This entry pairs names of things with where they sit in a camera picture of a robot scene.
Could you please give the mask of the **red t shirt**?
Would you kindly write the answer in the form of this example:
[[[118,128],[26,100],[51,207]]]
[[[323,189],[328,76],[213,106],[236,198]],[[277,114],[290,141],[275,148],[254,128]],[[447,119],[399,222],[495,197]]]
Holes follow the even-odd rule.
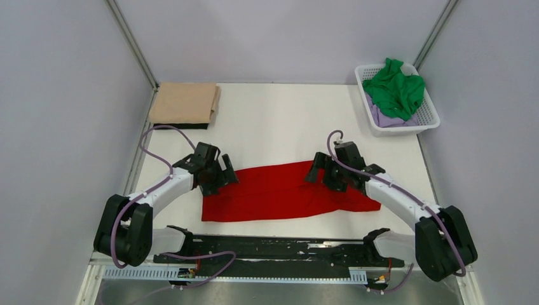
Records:
[[[375,212],[381,204],[356,189],[338,192],[322,183],[305,181],[312,163],[300,161],[237,170],[239,181],[223,187],[218,195],[203,198],[204,222],[297,219],[338,210]]]

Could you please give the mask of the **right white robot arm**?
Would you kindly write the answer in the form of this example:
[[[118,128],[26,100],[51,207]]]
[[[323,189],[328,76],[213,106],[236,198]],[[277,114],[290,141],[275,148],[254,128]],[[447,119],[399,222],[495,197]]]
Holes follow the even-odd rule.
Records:
[[[454,206],[440,207],[419,199],[398,185],[386,170],[367,165],[354,142],[335,142],[330,154],[316,152],[306,175],[307,182],[322,176],[322,184],[334,194],[354,188],[389,209],[403,220],[412,234],[383,228],[370,232],[363,256],[371,265],[387,257],[417,264],[433,281],[464,276],[478,252],[464,214]]]

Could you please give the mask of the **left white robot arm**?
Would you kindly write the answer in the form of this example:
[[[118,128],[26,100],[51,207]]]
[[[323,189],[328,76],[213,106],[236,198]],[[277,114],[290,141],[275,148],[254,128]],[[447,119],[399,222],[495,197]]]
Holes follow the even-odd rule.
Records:
[[[239,181],[229,155],[203,142],[193,153],[165,164],[167,173],[149,189],[128,196],[114,194],[106,201],[93,249],[111,257],[117,268],[139,266],[150,255],[171,254],[179,262],[190,261],[195,248],[192,232],[174,225],[155,229],[154,218],[192,190],[214,196]]]

